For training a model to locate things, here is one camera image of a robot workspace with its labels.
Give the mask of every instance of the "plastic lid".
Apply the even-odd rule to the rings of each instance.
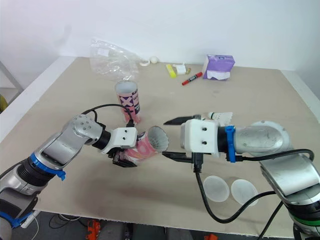
[[[208,176],[203,182],[205,195],[214,202],[228,199],[230,190],[225,180],[218,176]]]
[[[249,181],[244,179],[235,180],[231,185],[231,194],[233,198],[241,205],[245,204],[249,199],[258,194],[256,187]],[[256,205],[258,200],[255,200],[249,206]]]

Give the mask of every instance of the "cylindrical can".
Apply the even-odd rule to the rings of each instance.
[[[120,104],[130,110],[134,123],[139,123],[141,119],[137,84],[134,81],[124,80],[118,82],[114,89]],[[124,108],[121,111],[127,123],[130,117]]]
[[[169,140],[165,131],[159,126],[153,126],[138,136],[135,148],[124,151],[124,157],[131,162],[150,158],[168,149]]]

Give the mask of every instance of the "white lid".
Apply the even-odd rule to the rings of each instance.
[[[244,179],[235,180],[231,185],[231,194],[233,198],[241,205],[245,204],[249,199],[258,194],[256,187],[249,181]],[[249,206],[256,205],[258,200],[255,200]]]
[[[214,202],[228,199],[230,190],[225,180],[218,176],[208,176],[203,182],[205,195]]]
[[[114,88],[117,94],[130,94],[137,90],[137,84],[134,81],[123,80],[119,81]]]

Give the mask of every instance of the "black cable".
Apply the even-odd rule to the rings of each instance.
[[[51,228],[51,229],[60,229],[60,228],[63,228],[65,225],[67,225],[68,223],[70,223],[70,221],[67,221],[66,223],[64,223],[64,224],[61,224],[61,226],[57,226],[57,227],[55,227],[55,226],[51,226],[51,222],[52,222],[52,220],[54,219],[54,217],[56,216],[56,214],[54,214],[51,218],[50,218],[50,220],[49,220],[49,228]]]
[[[104,107],[120,107],[120,108],[123,108],[125,109],[125,111],[128,113],[129,117],[130,117],[130,120],[133,120],[132,116],[131,116],[131,112],[130,110],[125,107],[125,106],[122,106],[121,104],[115,104],[115,103],[112,103],[112,104],[104,104],[104,105],[100,105],[100,106],[95,106],[91,109],[88,109],[86,111],[84,111],[82,114],[88,114],[90,112],[92,112],[93,110],[96,110],[96,109],[100,109],[100,108],[104,108]]]
[[[97,122],[98,121],[98,114],[97,114],[96,110],[92,110],[92,112],[94,113],[94,121]]]
[[[268,159],[275,159],[275,158],[280,158],[284,156],[289,156],[289,155],[294,155],[294,154],[309,154],[309,159],[311,161],[314,160],[315,154],[313,151],[310,149],[294,149],[294,150],[289,150],[289,151],[283,151],[283,152],[278,152],[275,154],[270,154],[270,155],[265,155],[265,156],[256,156],[256,157],[247,157],[247,156],[236,156],[240,157],[239,161],[263,161],[263,160],[268,160]]]
[[[80,219],[78,219],[78,222],[82,225],[82,226],[84,226],[85,228],[87,228],[88,226],[87,225],[85,225],[82,221],[80,221]]]
[[[276,207],[276,209],[273,211],[272,215],[270,216],[268,222],[266,223],[264,229],[262,230],[262,232],[260,233],[260,235],[258,236],[258,238],[256,240],[261,240],[263,238],[263,236],[265,235],[266,231],[268,230],[271,222],[273,221],[273,219],[275,218],[275,216],[277,215],[277,213],[279,212],[279,210],[283,204],[284,203],[282,201],[278,204],[278,206]]]
[[[7,170],[5,170],[3,173],[0,175],[0,179],[2,179],[8,172],[10,172],[12,169],[14,169],[17,165],[22,164],[24,160],[14,164],[13,166],[9,167]]]
[[[228,223],[231,223],[232,221],[234,221],[251,203],[253,203],[255,200],[261,198],[261,197],[264,197],[264,196],[268,196],[268,195],[273,195],[273,194],[276,194],[275,191],[266,191],[266,192],[262,192],[262,193],[259,193],[258,195],[250,198],[242,207],[239,208],[238,211],[236,211],[235,214],[233,214],[231,217],[229,218],[226,218],[226,219],[221,219],[219,217],[217,217],[210,209],[210,206],[208,204],[208,200],[207,200],[207,196],[206,196],[206,193],[205,193],[205,190],[204,190],[204,186],[202,184],[202,181],[201,181],[201,177],[200,177],[200,173],[199,172],[196,172],[195,173],[195,176],[196,176],[196,180],[198,182],[198,185],[199,185],[199,189],[200,189],[200,193],[201,193],[201,196],[202,196],[202,200],[203,200],[203,203],[204,203],[204,206],[205,206],[205,209],[206,211],[209,213],[209,215],[214,219],[216,220],[218,223],[221,223],[221,224],[228,224]]]

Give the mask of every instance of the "white wall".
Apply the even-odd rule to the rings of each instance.
[[[320,97],[319,0],[2,0],[0,59],[24,86],[58,55],[89,56],[92,37],[163,62],[297,70]]]

